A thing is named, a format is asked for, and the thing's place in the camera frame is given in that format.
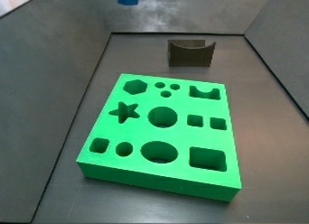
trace dark gray block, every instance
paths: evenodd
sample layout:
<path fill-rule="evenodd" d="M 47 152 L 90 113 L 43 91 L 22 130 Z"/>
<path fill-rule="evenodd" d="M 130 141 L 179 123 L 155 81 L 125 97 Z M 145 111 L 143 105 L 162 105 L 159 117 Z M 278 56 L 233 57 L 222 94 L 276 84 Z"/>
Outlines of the dark gray block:
<path fill-rule="evenodd" d="M 167 66 L 174 39 L 217 41 L 210 69 Z M 123 72 L 226 84 L 242 180 L 230 204 L 83 177 L 75 160 Z M 113 35 L 34 223 L 308 223 L 308 132 L 244 37 Z"/>
<path fill-rule="evenodd" d="M 170 67 L 210 67 L 217 43 L 205 46 L 205 40 L 169 40 Z"/>
<path fill-rule="evenodd" d="M 0 20 L 0 222 L 30 222 L 110 31 L 87 0 Z"/>
<path fill-rule="evenodd" d="M 245 36 L 309 117 L 309 0 L 270 0 Z"/>

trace hexagon-shaped hole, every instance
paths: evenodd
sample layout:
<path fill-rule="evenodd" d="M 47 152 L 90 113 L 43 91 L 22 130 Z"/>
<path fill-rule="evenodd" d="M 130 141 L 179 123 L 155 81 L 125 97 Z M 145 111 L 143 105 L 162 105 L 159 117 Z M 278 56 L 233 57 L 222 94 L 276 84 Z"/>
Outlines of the hexagon-shaped hole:
<path fill-rule="evenodd" d="M 126 82 L 123 90 L 126 90 L 131 95 L 143 93 L 147 90 L 147 84 L 139 79 Z"/>

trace gray floor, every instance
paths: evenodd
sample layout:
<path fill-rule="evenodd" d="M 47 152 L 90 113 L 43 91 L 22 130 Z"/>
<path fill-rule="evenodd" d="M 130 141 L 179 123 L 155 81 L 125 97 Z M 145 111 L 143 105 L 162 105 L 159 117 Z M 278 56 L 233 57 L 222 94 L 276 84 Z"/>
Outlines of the gray floor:
<path fill-rule="evenodd" d="M 217 42 L 210 69 L 167 66 L 167 39 Z M 75 163 L 121 73 L 226 84 L 242 190 L 232 203 L 86 179 Z M 35 223 L 309 222 L 309 125 L 241 36 L 113 35 Z"/>

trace gray wall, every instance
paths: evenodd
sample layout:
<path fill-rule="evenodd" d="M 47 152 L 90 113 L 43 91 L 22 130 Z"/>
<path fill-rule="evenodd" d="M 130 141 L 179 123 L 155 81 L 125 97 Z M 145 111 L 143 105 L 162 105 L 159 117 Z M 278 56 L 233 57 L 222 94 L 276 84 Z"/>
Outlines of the gray wall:
<path fill-rule="evenodd" d="M 309 0 L 270 0 L 245 36 L 309 117 Z"/>
<path fill-rule="evenodd" d="M 113 32 L 244 34 L 268 0 L 94 0 Z"/>
<path fill-rule="evenodd" d="M 0 221 L 30 222 L 110 31 L 90 0 L 0 20 Z"/>

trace metal panel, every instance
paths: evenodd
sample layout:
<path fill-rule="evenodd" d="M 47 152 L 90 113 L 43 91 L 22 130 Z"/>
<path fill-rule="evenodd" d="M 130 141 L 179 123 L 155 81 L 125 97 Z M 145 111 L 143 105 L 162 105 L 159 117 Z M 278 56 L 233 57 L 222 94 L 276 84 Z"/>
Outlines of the metal panel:
<path fill-rule="evenodd" d="M 309 117 L 309 0 L 270 0 L 245 36 Z"/>
<path fill-rule="evenodd" d="M 212 68 L 170 68 L 170 39 L 217 42 Z M 244 186 L 232 203 L 83 177 L 75 160 L 123 72 L 226 84 Z M 308 223 L 308 131 L 244 37 L 113 35 L 34 222 Z"/>
<path fill-rule="evenodd" d="M 0 20 L 0 221 L 30 222 L 110 31 L 87 0 Z"/>
<path fill-rule="evenodd" d="M 244 34 L 268 0 L 94 0 L 113 32 Z"/>

